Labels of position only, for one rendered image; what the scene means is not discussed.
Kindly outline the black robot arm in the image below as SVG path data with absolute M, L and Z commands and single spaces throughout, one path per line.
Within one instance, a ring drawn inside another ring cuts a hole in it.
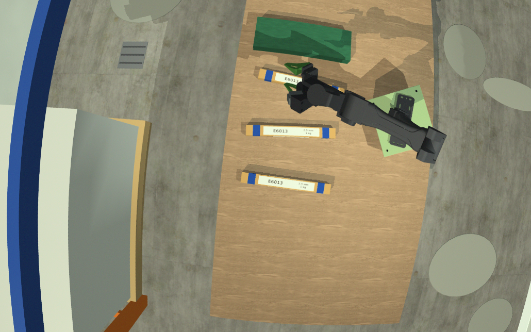
M 345 90 L 343 93 L 330 85 L 324 85 L 312 77 L 303 81 L 302 91 L 289 91 L 287 94 L 290 108 L 301 114 L 312 106 L 330 107 L 337 111 L 336 116 L 341 118 L 342 122 L 351 126 L 357 123 L 382 130 L 391 135 L 391 145 L 405 148 L 407 144 L 418 152 L 416 159 L 435 164 L 447 135 L 433 127 L 420 127 L 411 121 L 413 97 L 399 94 L 396 107 L 390 108 L 387 114 L 352 91 Z

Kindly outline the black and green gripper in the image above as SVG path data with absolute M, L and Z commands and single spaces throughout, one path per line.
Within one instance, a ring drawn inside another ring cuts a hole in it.
M 295 88 L 297 91 L 303 90 L 303 81 L 312 77 L 313 79 L 318 80 L 318 69 L 313 67 L 313 64 L 310 62 L 305 63 L 285 63 L 284 64 L 293 74 L 298 75 L 301 73 L 302 81 L 298 82 L 296 85 L 291 83 L 285 83 L 284 86 L 288 91 L 293 91 L 290 87 Z M 294 67 L 293 67 L 294 66 Z M 295 68 L 296 67 L 296 68 Z M 318 80 L 320 81 L 320 80 Z M 322 81 L 320 81 L 322 82 Z M 322 82 L 324 83 L 324 82 Z M 324 86 L 328 84 L 324 83 Z

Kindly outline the tan welding electrode pack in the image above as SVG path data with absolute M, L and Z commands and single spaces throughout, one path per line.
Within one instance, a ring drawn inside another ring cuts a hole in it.
M 242 172 L 241 182 L 268 187 L 330 194 L 331 184 Z
M 264 69 L 260 69 L 258 79 L 269 81 L 269 82 L 274 82 L 274 83 L 282 84 L 282 85 L 284 85 L 287 82 L 296 85 L 298 82 L 302 81 L 301 77 L 279 73 L 275 71 L 270 71 L 270 70 L 264 70 Z M 344 88 L 336 87 L 333 85 L 330 85 L 330 86 L 344 93 Z
M 335 139 L 336 129 L 325 127 L 246 125 L 246 136 Z

